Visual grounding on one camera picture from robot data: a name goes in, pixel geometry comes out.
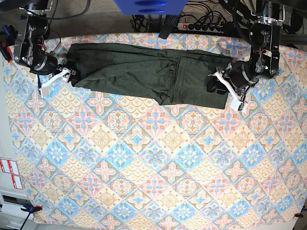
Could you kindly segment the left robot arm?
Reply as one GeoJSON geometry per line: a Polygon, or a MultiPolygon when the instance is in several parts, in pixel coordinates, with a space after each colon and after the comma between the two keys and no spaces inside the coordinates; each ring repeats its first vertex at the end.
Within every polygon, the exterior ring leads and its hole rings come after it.
{"type": "Polygon", "coordinates": [[[279,73],[279,42],[285,18],[284,8],[271,0],[258,0],[255,5],[250,2],[251,15],[255,21],[249,31],[244,32],[239,25],[239,4],[238,0],[233,3],[233,23],[241,38],[251,45],[249,61],[237,61],[227,68],[218,68],[207,85],[208,92],[243,96],[259,79],[270,80],[279,73]]]}

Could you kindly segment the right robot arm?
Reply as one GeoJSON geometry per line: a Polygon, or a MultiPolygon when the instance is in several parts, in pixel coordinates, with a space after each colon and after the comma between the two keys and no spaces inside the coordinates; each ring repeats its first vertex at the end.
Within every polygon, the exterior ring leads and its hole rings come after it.
{"type": "Polygon", "coordinates": [[[29,68],[37,76],[52,75],[52,80],[60,78],[69,82],[78,73],[68,66],[58,63],[55,51],[48,52],[44,41],[50,34],[49,19],[46,11],[52,7],[51,0],[35,0],[25,6],[20,17],[17,37],[14,42],[14,61],[29,68]]]}

